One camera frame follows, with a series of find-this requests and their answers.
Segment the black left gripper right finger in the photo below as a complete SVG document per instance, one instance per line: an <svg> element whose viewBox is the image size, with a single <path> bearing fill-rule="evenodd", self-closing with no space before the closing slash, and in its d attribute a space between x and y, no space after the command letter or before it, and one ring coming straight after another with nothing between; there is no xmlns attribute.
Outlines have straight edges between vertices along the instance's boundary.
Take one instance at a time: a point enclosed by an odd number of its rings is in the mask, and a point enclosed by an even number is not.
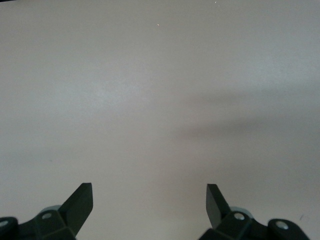
<svg viewBox="0 0 320 240"><path fill-rule="evenodd" d="M308 240L294 222L273 218L267 225L242 208L231 208L216 184L206 187L206 212L211 224L201 240Z"/></svg>

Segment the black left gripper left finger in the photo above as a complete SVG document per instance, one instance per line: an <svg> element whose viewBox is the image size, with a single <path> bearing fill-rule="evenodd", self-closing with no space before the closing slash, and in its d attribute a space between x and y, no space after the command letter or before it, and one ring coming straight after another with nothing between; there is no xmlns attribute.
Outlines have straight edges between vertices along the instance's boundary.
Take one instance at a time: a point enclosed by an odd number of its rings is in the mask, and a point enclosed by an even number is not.
<svg viewBox="0 0 320 240"><path fill-rule="evenodd" d="M0 218L2 240L75 240L93 210L93 187L82 183L62 204L43 209L19 223L13 216Z"/></svg>

